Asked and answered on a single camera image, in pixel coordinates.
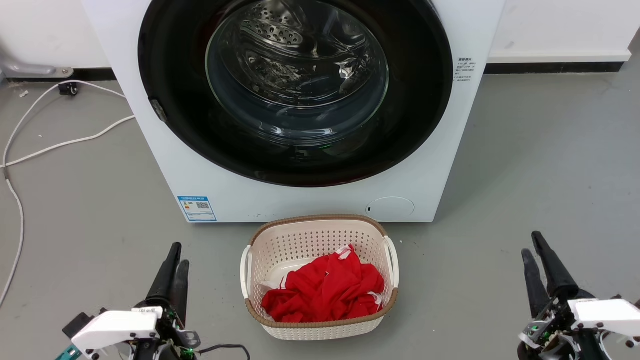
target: washing machine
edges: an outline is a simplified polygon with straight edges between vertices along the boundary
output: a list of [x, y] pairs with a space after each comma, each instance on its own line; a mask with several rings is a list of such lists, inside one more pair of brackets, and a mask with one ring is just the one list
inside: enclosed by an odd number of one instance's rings
[[431, 222], [504, 0], [83, 0], [188, 222]]

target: energy label sticker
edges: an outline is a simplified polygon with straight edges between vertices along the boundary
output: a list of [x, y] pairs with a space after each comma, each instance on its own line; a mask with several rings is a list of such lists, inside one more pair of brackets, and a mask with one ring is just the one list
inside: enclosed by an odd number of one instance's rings
[[178, 196], [180, 206], [190, 222], [215, 222], [209, 198], [206, 196]]

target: door glass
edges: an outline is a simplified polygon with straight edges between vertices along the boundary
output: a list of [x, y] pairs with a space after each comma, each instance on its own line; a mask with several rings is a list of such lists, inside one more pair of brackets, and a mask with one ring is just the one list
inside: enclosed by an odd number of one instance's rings
[[230, 14], [209, 41], [211, 90], [255, 135], [286, 145], [344, 138], [380, 107], [387, 59], [349, 13], [315, 0], [265, 0]]

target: cable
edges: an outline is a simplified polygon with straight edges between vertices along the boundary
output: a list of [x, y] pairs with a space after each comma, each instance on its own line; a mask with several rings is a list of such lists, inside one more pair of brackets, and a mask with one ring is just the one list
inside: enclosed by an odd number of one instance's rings
[[6, 162], [6, 156], [9, 153], [9, 148], [11, 147], [11, 143], [13, 142], [13, 138], [15, 138], [15, 135], [18, 133], [18, 130], [20, 129], [20, 126], [24, 122], [24, 119], [27, 118], [27, 116], [31, 113], [31, 110], [33, 110], [33, 108], [38, 104], [38, 102], [40, 102], [40, 100], [42, 100], [45, 97], [45, 95], [47, 95], [48, 93], [50, 93], [53, 90], [55, 90], [58, 87], [58, 85], [69, 84], [69, 83], [85, 84], [85, 85], [88, 85], [88, 86], [92, 86], [94, 88], [98, 88], [100, 90], [104, 90], [106, 92], [110, 92], [112, 94], [115, 94], [117, 96], [120, 96], [120, 97], [123, 97], [123, 98], [126, 99], [126, 97], [124, 95], [120, 94], [119, 92], [116, 92], [116, 91], [113, 91], [113, 90], [110, 90], [110, 89], [107, 89], [107, 88], [103, 88], [102, 86], [98, 86], [98, 85], [94, 85], [94, 84], [91, 84], [91, 83], [87, 83], [85, 81], [80, 81], [80, 80], [63, 81], [61, 83], [58, 83], [58, 84], [50, 87], [50, 89], [45, 91], [44, 94], [42, 94], [33, 103], [33, 105], [31, 105], [29, 110], [27, 110], [27, 112], [24, 114], [24, 116], [22, 116], [22, 119], [20, 119], [18, 124], [15, 126], [15, 129], [13, 130], [13, 132], [11, 133], [11, 136], [9, 137], [9, 141], [6, 143], [6, 147], [4, 148], [4, 154], [3, 154], [3, 157], [2, 157], [2, 167], [1, 167], [1, 169], [3, 170], [4, 178], [6, 179], [6, 184], [9, 186], [9, 190], [11, 190], [11, 193], [13, 194], [13, 197], [15, 197], [16, 202], [18, 202], [18, 210], [20, 211], [20, 242], [18, 244], [18, 252], [15, 255], [15, 260], [13, 261], [13, 267], [11, 269], [11, 273], [9, 274], [9, 279], [7, 280], [6, 285], [4, 286], [4, 290], [2, 292], [2, 295], [0, 296], [0, 307], [2, 307], [2, 305], [4, 304], [4, 299], [6, 298], [6, 295], [9, 292], [9, 287], [11, 286], [11, 283], [13, 281], [13, 277], [15, 276], [15, 271], [18, 268], [18, 262], [20, 261], [20, 256], [22, 255], [22, 247], [24, 246], [24, 208], [22, 207], [22, 202], [20, 201], [20, 197], [18, 197], [18, 194], [15, 192], [15, 189], [13, 189], [11, 181], [9, 180], [9, 174], [8, 174], [7, 167], [9, 167], [10, 165], [14, 165], [14, 164], [20, 163], [22, 161], [31, 159], [31, 158], [33, 158], [35, 156], [40, 155], [40, 154], [44, 154], [47, 151], [51, 151], [53, 149], [57, 149], [58, 147], [63, 147], [65, 145], [70, 145], [72, 143], [83, 142], [83, 141], [87, 141], [87, 140], [98, 138], [98, 137], [102, 136], [104, 133], [107, 133], [109, 130], [111, 130], [114, 127], [116, 127], [117, 125], [119, 125], [119, 124], [121, 124], [121, 123], [123, 123], [123, 122], [125, 122], [127, 120], [133, 119], [133, 117], [124, 118], [124, 119], [116, 122], [115, 124], [109, 126], [103, 132], [101, 132], [99, 134], [96, 134], [94, 136], [90, 136], [88, 138], [83, 138], [83, 139], [78, 139], [78, 140], [72, 140], [71, 142], [61, 143], [61, 144], [52, 146], [52, 147], [50, 147], [48, 149], [44, 149], [42, 151], [38, 151], [38, 152], [36, 152], [34, 154], [31, 154], [29, 156], [25, 156], [24, 158], [19, 159], [17, 161], [13, 161], [11, 163], [7, 163]]
[[55, 149], [57, 149], [59, 147], [63, 147], [63, 146], [71, 145], [73, 143], [85, 142], [85, 141], [88, 141], [88, 140], [93, 140], [93, 139], [99, 138], [100, 136], [102, 136], [102, 135], [108, 133], [109, 131], [111, 131], [114, 127], [116, 127], [116, 126], [118, 126], [118, 125], [120, 125], [120, 124], [122, 124], [124, 122], [127, 122], [127, 121], [129, 121], [131, 119], [135, 119], [135, 118], [136, 117], [134, 115], [131, 115], [130, 117], [126, 117], [126, 118], [124, 118], [122, 120], [118, 120], [117, 122], [113, 123], [111, 126], [107, 127], [105, 130], [102, 130], [100, 133], [97, 133], [96, 135], [89, 136], [89, 137], [82, 138], [82, 139], [76, 139], [76, 140], [71, 140], [71, 141], [59, 143], [58, 145], [53, 145], [52, 147], [48, 147], [48, 148], [46, 148], [44, 150], [40, 150], [38, 152], [34, 152], [33, 154], [27, 155], [27, 156], [25, 156], [25, 157], [23, 157], [21, 159], [18, 159], [18, 160], [15, 160], [15, 161], [11, 161], [11, 162], [7, 163], [6, 166], [10, 167], [12, 165], [22, 163], [23, 161], [26, 161], [26, 160], [31, 159], [31, 158], [35, 158], [38, 155], [42, 155], [45, 152], [49, 152], [51, 150], [55, 150]]
[[246, 360], [251, 360], [251, 355], [249, 355], [249, 351], [243, 345], [230, 345], [230, 344], [227, 344], [227, 345], [216, 345], [214, 347], [208, 347], [208, 348], [206, 348], [204, 350], [200, 350], [200, 351], [196, 351], [196, 352], [198, 354], [202, 355], [202, 354], [204, 354], [206, 352], [217, 350], [219, 348], [241, 348], [241, 349], [244, 350], [244, 353], [246, 354]]
[[[127, 359], [131, 358], [131, 355], [133, 355], [133, 353], [135, 352], [133, 350], [133, 346], [130, 343], [126, 343], [129, 346], [129, 355], [127, 356]], [[115, 347], [116, 351], [118, 352], [118, 356], [120, 356], [120, 360], [124, 360], [124, 358], [122, 357], [122, 353], [120, 352], [120, 349], [118, 349], [118, 347]]]
[[600, 333], [600, 348], [602, 349], [602, 352], [605, 354], [605, 356], [607, 357], [608, 360], [611, 360], [611, 356], [609, 356], [609, 353], [607, 352], [607, 349], [604, 347], [604, 336], [606, 334], [610, 334], [609, 331], [603, 331]]

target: red cloth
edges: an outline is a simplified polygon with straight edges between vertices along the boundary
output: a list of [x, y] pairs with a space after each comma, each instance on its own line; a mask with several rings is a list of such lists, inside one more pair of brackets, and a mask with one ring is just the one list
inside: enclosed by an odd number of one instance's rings
[[349, 248], [344, 260], [333, 253], [290, 272], [285, 289], [269, 290], [262, 299], [267, 314], [277, 322], [329, 322], [377, 313], [382, 306], [368, 293], [382, 293], [384, 279]]

